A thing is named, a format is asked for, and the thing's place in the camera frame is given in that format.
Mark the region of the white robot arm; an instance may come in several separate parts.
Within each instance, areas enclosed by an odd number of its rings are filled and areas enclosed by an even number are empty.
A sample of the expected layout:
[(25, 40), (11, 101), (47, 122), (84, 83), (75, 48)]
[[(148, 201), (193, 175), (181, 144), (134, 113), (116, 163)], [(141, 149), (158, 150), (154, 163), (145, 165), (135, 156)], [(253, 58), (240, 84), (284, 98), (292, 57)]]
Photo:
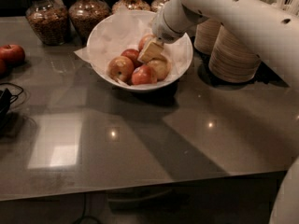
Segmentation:
[(173, 43), (205, 17), (237, 36), (299, 92), (299, 20), (257, 0), (170, 0), (152, 20), (153, 43)]

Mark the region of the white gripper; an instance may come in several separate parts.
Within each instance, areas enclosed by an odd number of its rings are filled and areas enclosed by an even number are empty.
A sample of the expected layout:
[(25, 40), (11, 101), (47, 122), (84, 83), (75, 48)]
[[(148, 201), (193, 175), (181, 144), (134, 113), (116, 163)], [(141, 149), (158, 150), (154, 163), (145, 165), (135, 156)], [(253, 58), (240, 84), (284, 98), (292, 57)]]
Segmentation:
[(151, 38), (145, 43), (139, 52), (138, 60), (147, 63), (157, 58), (164, 50), (164, 43), (175, 43), (199, 22), (198, 13), (187, 9), (180, 0), (169, 0), (156, 13), (152, 21), (151, 29), (157, 38)]

